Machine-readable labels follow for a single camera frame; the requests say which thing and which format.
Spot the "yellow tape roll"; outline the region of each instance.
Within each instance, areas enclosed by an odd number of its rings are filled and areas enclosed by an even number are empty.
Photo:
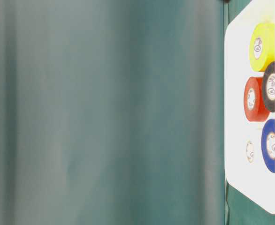
[[[249,58],[252,69],[260,72],[275,61],[274,23],[260,23],[256,26],[251,37]]]

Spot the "green curtain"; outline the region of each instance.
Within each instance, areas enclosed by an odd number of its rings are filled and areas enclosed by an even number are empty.
[[[224,224],[221,0],[0,0],[0,225]]]
[[[224,4],[224,24],[228,25],[250,2],[231,0]],[[275,215],[269,214],[232,186],[227,186],[228,225],[275,225]]]

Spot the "tape label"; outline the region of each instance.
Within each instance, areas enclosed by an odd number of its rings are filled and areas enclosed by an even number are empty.
[[[266,91],[270,100],[275,100],[275,74],[271,74],[266,84]]]
[[[270,133],[267,136],[267,152],[271,159],[275,159],[275,134]]]
[[[252,163],[254,160],[254,146],[251,141],[247,142],[246,155],[247,155],[248,161]]]
[[[260,37],[257,37],[254,41],[254,48],[253,48],[253,53],[255,59],[259,59],[261,54],[263,52],[263,42]]]
[[[250,88],[247,95],[247,105],[248,109],[252,110],[255,104],[255,92],[253,88]]]

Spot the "red tape roll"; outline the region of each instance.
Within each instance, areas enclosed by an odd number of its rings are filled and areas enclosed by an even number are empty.
[[[244,91],[244,111],[249,121],[265,121],[270,111],[265,108],[262,93],[263,77],[250,77]]]

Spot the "green backdrop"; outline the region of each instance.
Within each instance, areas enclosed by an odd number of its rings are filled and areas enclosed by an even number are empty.
[[[224,224],[223,2],[0,0],[0,225]]]
[[[224,4],[224,25],[231,22],[250,2],[250,0],[231,0]],[[229,225],[275,225],[275,215],[264,211],[230,185],[227,186],[227,203]]]

